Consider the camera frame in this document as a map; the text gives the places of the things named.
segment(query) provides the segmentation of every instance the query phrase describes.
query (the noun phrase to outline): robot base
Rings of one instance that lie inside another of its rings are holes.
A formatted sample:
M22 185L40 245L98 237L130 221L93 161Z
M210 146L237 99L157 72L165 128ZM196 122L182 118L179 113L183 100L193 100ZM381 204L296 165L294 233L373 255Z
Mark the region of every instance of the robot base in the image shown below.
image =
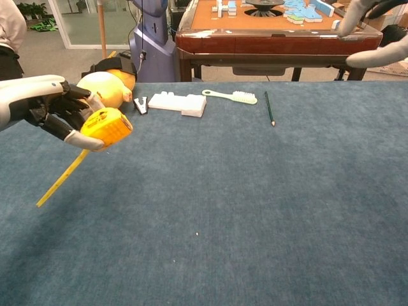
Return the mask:
M134 37L130 40L130 50L133 64L138 69L142 52L142 31L137 27L133 34ZM143 50L146 52L146 60L142 62L138 73L138 83L180 81L180 67L174 41L168 40L165 45L160 45L144 33Z

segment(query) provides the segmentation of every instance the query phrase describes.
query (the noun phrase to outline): yellow measuring tape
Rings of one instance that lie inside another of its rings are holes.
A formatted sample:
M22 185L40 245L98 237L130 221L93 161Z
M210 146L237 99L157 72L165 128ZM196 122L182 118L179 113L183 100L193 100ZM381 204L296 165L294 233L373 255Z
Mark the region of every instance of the yellow measuring tape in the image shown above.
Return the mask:
M74 172L77 166L87 157L89 150L82 150L79 156L72 162L72 164L66 168L65 172L57 179L57 181L51 186L51 188L43 195L43 197L37 202L37 207L41 207L51 195L62 185L62 183Z
M81 133L101 139L105 142L105 148L120 141L133 130L131 123L125 115L116 108L102 108L94 112L85 122ZM65 172L57 179L51 188L37 202L37 207L41 207L53 195L64 181L74 172L74 170L84 161L90 150L82 150L79 156L71 163Z

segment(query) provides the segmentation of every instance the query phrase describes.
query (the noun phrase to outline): tape measure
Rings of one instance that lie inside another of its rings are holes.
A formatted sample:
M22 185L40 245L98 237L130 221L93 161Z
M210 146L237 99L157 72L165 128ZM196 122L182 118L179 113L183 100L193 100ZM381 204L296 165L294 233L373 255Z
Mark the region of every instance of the tape measure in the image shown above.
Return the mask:
M102 140L105 148L121 141L132 133L133 126L117 108L105 107L94 112L85 121L81 133Z

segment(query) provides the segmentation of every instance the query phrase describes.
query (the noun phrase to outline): table leg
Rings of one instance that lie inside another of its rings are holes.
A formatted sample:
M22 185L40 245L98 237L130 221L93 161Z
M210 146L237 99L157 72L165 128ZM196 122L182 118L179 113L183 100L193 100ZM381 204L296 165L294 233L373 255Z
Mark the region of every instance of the table leg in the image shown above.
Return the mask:
M292 82L299 82L301 72L302 72L302 68L299 68L299 67L293 68Z
M363 80L366 68L351 68L347 81L361 81Z
M201 65L194 66L194 77L201 79Z
M344 81L343 76L345 72L346 71L344 69L339 69L339 72L337 73L337 76L334 79L334 81Z
M191 82L193 76L191 75L191 63L188 59L180 60L180 81Z

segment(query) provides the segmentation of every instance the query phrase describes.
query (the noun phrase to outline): green toothbrush handle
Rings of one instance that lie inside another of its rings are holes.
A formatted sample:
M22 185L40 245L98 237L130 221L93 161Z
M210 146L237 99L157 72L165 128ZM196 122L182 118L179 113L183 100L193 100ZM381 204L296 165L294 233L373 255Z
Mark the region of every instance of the green toothbrush handle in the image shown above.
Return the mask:
M202 94L204 96L213 96L213 97L231 99L231 94L222 94L221 92L211 91L209 89L203 90Z

